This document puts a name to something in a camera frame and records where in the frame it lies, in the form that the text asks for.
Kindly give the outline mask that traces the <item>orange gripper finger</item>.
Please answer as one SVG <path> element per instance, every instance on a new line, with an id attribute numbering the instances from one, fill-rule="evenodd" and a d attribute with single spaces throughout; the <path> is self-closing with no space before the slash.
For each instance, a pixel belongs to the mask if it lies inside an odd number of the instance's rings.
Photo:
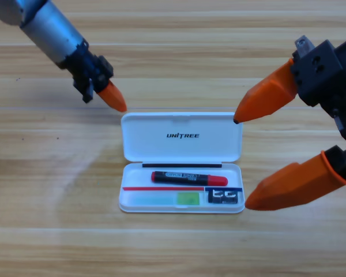
<path id="1" fill-rule="evenodd" d="M 304 163 L 291 163 L 263 179 L 245 202 L 256 211 L 310 203 L 346 186 L 346 150 L 334 146 Z"/>

